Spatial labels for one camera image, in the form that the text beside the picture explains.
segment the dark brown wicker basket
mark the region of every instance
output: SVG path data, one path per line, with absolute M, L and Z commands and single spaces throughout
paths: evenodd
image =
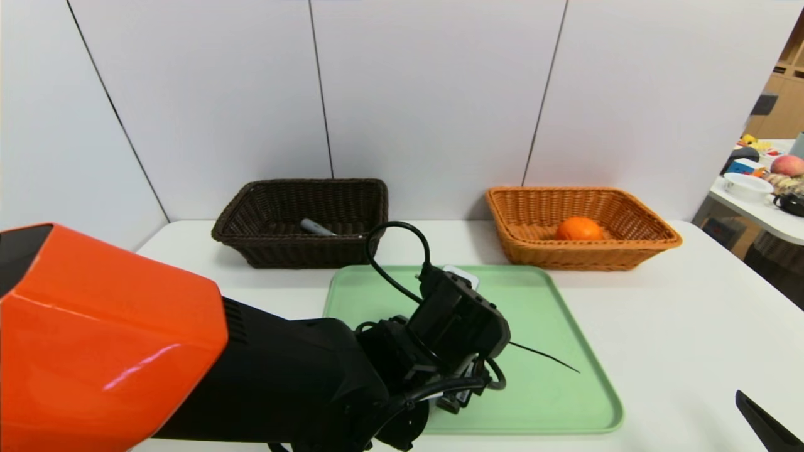
M 337 236 L 302 230 L 309 218 Z M 256 269 L 338 269 L 368 263 L 363 238 L 388 221 L 388 188 L 379 179 L 274 179 L 246 184 L 212 229 Z M 371 255 L 377 251 L 377 234 Z

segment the wooden cabinet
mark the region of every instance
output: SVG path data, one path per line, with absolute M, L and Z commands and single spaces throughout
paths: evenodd
M 745 129 L 758 138 L 797 138 L 804 131 L 804 16 L 773 68 L 765 91 L 779 95 L 768 116 L 755 116 Z

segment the white bowl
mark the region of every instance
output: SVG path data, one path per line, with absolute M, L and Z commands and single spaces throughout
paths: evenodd
M 723 177 L 726 179 L 723 189 L 735 198 L 744 201 L 761 202 L 767 195 L 773 193 L 773 185 L 757 176 L 726 173 Z

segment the black cable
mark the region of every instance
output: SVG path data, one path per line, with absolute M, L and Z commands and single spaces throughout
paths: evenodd
M 357 333 L 357 334 L 362 333 L 363 328 L 365 328 L 365 327 L 376 327 L 376 326 L 377 326 L 377 322 L 363 322 L 363 323 L 360 323 L 357 326 L 357 328 L 355 328 L 355 333 Z
M 491 368 L 491 370 L 494 371 L 494 374 L 497 375 L 497 381 L 492 381 L 491 383 L 489 383 L 488 388 L 493 391 L 502 391 L 503 389 L 505 389 L 507 384 L 503 370 L 497 365 L 497 362 L 494 361 L 493 359 L 489 358 L 486 361 L 489 363 L 489 367 Z
M 449 380 L 439 380 L 435 383 L 427 384 L 411 392 L 402 394 L 405 404 L 418 403 L 433 394 L 448 391 L 461 391 L 464 389 L 483 388 L 486 380 L 479 376 L 467 376 L 465 378 L 452 378 Z
M 565 362 L 564 362 L 564 361 L 562 361 L 562 360 L 559 360 L 559 359 L 558 359 L 558 358 L 556 358 L 555 356 L 550 356 L 550 355 L 548 355 L 547 353 L 543 353 L 543 352 L 541 352 L 541 351 L 534 350 L 534 349 L 532 349 L 532 348 L 530 348 L 530 347 L 525 347 L 524 345 L 518 344 L 518 343 L 516 343 L 516 342 L 509 342 L 509 344 L 513 345 L 514 347 L 519 347 L 519 348 L 522 348 L 523 350 L 532 351 L 532 352 L 533 352 L 533 353 L 535 353 L 536 355 L 542 355 L 542 356 L 544 356 L 545 358 L 550 358 L 551 360 L 556 361 L 558 364 L 561 364 L 561 365 L 563 365 L 563 366 L 565 366 L 565 367 L 571 368 L 573 371 L 580 373 L 580 371 L 579 371 L 578 369 L 576 369 L 576 368 L 574 368 L 573 366 L 571 366 L 571 365 L 569 365 L 569 364 L 565 363 Z
M 352 435 L 354 444 L 365 445 L 397 414 L 402 413 L 414 404 L 439 392 L 461 391 L 464 389 L 482 388 L 486 385 L 486 379 L 481 377 L 453 378 L 451 380 L 440 380 L 435 383 L 427 384 L 419 389 L 406 392 L 393 397 L 376 415 L 366 419 L 366 422 L 358 426 Z
M 416 227 L 414 227 L 412 224 L 405 223 L 404 221 L 388 221 L 387 223 L 382 223 L 382 224 L 378 225 L 377 227 L 373 228 L 366 235 L 366 243 L 363 245 L 364 246 L 363 250 L 366 253 L 366 258 L 368 259 L 368 263 L 371 264 L 371 266 L 374 268 L 374 270 L 376 270 L 377 273 L 379 273 L 379 275 L 381 277 L 383 277 L 383 279 L 385 281 L 388 281 L 388 283 L 391 284 L 391 286 L 394 286 L 397 290 L 399 290 L 400 292 L 405 294 L 406 297 L 412 299 L 414 302 L 417 302 L 417 303 L 421 304 L 422 300 L 418 295 L 416 295 L 413 292 L 411 292 L 410 290 L 406 289 L 399 282 L 396 282 L 396 280 L 394 278 L 392 278 L 388 273 L 385 273 L 385 270 L 383 270 L 383 268 L 380 267 L 379 264 L 377 264 L 377 261 L 375 261 L 374 257 L 371 255 L 371 250 L 370 250 L 370 247 L 369 247 L 369 245 L 371 243 L 371 238 L 373 236 L 377 235 L 378 233 L 384 231 L 387 228 L 407 229 L 410 232 L 413 232 L 414 234 L 416 234 L 417 237 L 419 237 L 419 240 L 421 241 L 422 246 L 425 248 L 425 262 L 421 265 L 422 274 L 426 274 L 427 272 L 429 272 L 430 267 L 431 267 L 431 265 L 430 265 L 430 245 L 427 243 L 427 238 L 425 237 L 424 234 L 421 233 L 420 230 L 416 229 Z

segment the white table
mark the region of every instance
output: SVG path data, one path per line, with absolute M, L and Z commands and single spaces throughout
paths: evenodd
M 491 222 L 416 221 L 434 264 L 502 264 Z M 804 438 L 804 313 L 692 224 L 684 245 L 629 272 L 549 272 L 626 410 L 605 435 L 423 436 L 416 452 L 764 449 L 734 405 L 742 389 Z M 255 270 L 210 238 L 211 221 L 167 225 L 139 251 L 200 273 L 228 297 L 286 318 L 322 314 L 334 270 Z M 420 264 L 413 234 L 389 230 L 381 264 Z M 137 452 L 246 452 L 259 444 L 148 440 Z M 374 450 L 392 450 L 375 442 Z
M 770 140 L 773 147 L 788 152 L 795 140 Z M 722 176 L 718 176 L 709 189 L 709 199 L 723 204 L 732 211 L 759 224 L 764 230 L 792 244 L 804 245 L 804 218 L 793 216 L 773 205 L 773 197 L 766 197 L 764 202 L 756 203 L 735 198 L 723 189 Z M 695 216 L 693 223 L 700 224 L 711 215 L 711 202 L 707 199 Z

